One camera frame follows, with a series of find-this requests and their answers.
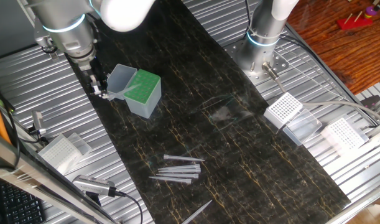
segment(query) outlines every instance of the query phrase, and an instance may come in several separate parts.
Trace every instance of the black work surface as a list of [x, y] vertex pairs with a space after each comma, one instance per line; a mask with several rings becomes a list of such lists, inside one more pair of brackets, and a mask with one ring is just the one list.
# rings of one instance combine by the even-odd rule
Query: black work surface
[[[349, 203], [304, 147], [278, 136], [267, 103], [181, 1], [158, 0], [140, 28], [103, 33], [98, 58], [157, 74], [162, 98], [150, 119], [124, 101], [90, 100], [156, 224], [325, 223]], [[149, 179], [187, 165], [163, 155], [203, 158], [193, 184]]]

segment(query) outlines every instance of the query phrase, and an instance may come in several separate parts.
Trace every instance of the robotic arm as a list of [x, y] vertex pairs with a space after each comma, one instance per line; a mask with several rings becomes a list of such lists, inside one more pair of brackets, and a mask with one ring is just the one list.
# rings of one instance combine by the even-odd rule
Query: robotic arm
[[105, 76], [97, 67], [95, 38], [85, 14], [97, 12], [118, 32], [138, 27], [155, 0], [28, 0], [36, 15], [35, 40], [45, 52], [56, 48], [69, 55], [88, 77], [94, 94], [106, 93]]
[[264, 63], [274, 63], [279, 36], [298, 1], [263, 0], [256, 6], [246, 40], [234, 58], [246, 75], [259, 76]]

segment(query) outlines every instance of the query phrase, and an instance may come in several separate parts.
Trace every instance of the keyboard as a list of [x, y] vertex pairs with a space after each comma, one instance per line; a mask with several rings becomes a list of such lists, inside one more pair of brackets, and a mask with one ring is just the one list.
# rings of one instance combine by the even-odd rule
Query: keyboard
[[0, 180], [7, 224], [41, 224], [45, 221], [42, 202], [35, 196]]

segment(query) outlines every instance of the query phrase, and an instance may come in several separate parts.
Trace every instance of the metal grating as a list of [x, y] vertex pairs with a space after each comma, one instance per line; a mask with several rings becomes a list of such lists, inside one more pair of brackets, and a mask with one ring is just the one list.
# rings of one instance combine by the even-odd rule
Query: metal grating
[[[251, 12], [258, 1], [249, 0]], [[191, 0], [184, 1], [193, 15], [200, 21], [210, 35], [222, 46], [235, 44], [244, 37], [246, 9], [244, 1], [229, 0]], [[292, 35], [284, 30], [285, 35]], [[350, 97], [349, 91], [338, 83], [331, 71], [322, 68], [299, 46], [280, 40], [276, 52], [283, 55], [293, 66], [279, 74], [285, 89], [299, 101], [329, 101]], [[262, 97], [271, 105], [282, 92], [270, 78], [260, 78], [256, 85]], [[380, 94], [380, 86], [362, 92], [364, 97]], [[367, 133], [371, 123], [358, 110], [349, 106], [331, 105], [311, 108], [310, 112], [319, 119], [323, 127], [328, 123], [347, 115], [356, 127]], [[380, 184], [380, 146], [366, 144], [349, 156], [339, 156], [337, 152], [317, 131], [304, 146], [321, 164], [325, 171], [338, 184], [340, 189], [355, 202]]]
[[[245, 0], [184, 0], [183, 2], [221, 46], [244, 37], [248, 26]], [[259, 0], [248, 0], [251, 14], [258, 2]]]
[[362, 91], [361, 93], [357, 94], [357, 99], [359, 101], [365, 100], [366, 98], [369, 98], [371, 96], [380, 96], [380, 82], [369, 87], [367, 90]]
[[[154, 223], [124, 164], [107, 135], [88, 97], [64, 54], [56, 60], [40, 47], [0, 59], [0, 89], [16, 107], [15, 117], [32, 125], [32, 110], [41, 110], [47, 127], [45, 137], [77, 133], [92, 151], [66, 176], [89, 175], [113, 181], [116, 187], [136, 198], [144, 213], [143, 223]], [[137, 205], [128, 198], [100, 197], [103, 208], [116, 220], [138, 224]], [[72, 223], [76, 218], [44, 203], [47, 223]]]

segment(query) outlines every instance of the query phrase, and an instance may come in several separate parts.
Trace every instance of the wooden table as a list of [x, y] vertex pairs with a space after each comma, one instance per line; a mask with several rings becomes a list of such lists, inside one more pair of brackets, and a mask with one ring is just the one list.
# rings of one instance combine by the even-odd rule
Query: wooden table
[[336, 20], [357, 16], [370, 5], [370, 0], [300, 0], [289, 17], [289, 24], [354, 94], [380, 82], [380, 11], [367, 27], [341, 30]]

